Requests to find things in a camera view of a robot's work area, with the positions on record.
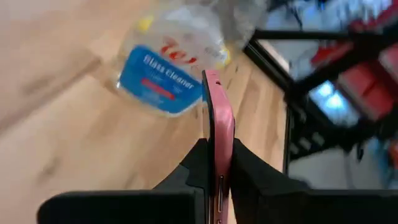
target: wooden floor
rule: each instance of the wooden floor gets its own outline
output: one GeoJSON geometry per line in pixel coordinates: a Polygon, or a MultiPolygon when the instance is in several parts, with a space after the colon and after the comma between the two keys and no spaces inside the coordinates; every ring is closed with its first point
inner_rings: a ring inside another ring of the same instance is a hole
{"type": "MultiPolygon", "coordinates": [[[[35,223],[69,190],[150,189],[201,137],[197,108],[165,118],[113,91],[124,35],[154,1],[0,3],[0,223],[35,223]]],[[[245,55],[221,82],[236,137],[281,169],[281,91],[245,55]]]]}

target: pink smartphone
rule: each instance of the pink smartphone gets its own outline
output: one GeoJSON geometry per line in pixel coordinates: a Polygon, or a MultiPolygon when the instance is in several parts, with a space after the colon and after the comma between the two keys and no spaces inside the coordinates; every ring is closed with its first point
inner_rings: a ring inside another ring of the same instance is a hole
{"type": "Polygon", "coordinates": [[[229,167],[234,141],[234,116],[218,71],[203,73],[203,134],[212,152],[209,223],[227,224],[229,167]]]}

